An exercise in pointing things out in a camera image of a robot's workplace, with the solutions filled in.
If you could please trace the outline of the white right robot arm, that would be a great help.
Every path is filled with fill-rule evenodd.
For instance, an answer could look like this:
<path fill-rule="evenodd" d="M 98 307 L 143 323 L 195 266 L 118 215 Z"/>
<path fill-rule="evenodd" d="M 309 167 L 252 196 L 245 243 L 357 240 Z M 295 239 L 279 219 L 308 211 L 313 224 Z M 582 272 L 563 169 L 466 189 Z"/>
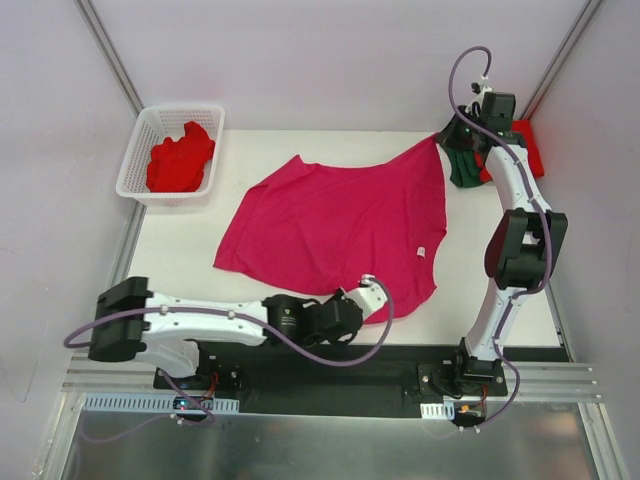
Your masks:
<path fill-rule="evenodd" d="M 446 376 L 463 395 L 501 376 L 504 339 L 524 301 L 545 289 L 568 229 L 566 215 L 553 211 L 540 193 L 525 139 L 512 128 L 515 96 L 474 89 L 471 105 L 458 107 L 438 136 L 443 147 L 481 156 L 503 209 L 485 251 L 489 283 L 483 303 Z"/>

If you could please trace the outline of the pink t shirt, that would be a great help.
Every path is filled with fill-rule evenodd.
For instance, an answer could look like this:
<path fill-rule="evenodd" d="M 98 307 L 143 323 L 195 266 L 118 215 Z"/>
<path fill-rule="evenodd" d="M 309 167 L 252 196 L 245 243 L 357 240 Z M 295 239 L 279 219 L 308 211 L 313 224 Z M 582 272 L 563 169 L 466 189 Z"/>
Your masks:
<path fill-rule="evenodd" d="M 434 294 L 446 233 L 442 162 L 427 137 L 368 167 L 293 157 L 246 192 L 213 265 L 309 296 L 351 290 L 372 274 L 402 318 Z"/>

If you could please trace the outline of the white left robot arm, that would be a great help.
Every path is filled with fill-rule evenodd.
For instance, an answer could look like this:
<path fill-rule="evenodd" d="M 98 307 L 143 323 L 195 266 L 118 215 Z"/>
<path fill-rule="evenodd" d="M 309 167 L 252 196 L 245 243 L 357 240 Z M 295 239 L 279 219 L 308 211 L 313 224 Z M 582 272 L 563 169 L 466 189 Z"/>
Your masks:
<path fill-rule="evenodd" d="M 371 275 L 325 301 L 276 294 L 240 303 L 184 300 L 151 291 L 145 277 L 131 277 L 98 296 L 88 356 L 102 363 L 143 362 L 192 389 L 205 386 L 212 374 L 200 357 L 202 343 L 284 344 L 321 365 L 350 367 L 350 360 L 324 359 L 310 350 L 349 344 L 365 320 L 392 306 L 388 289 Z"/>

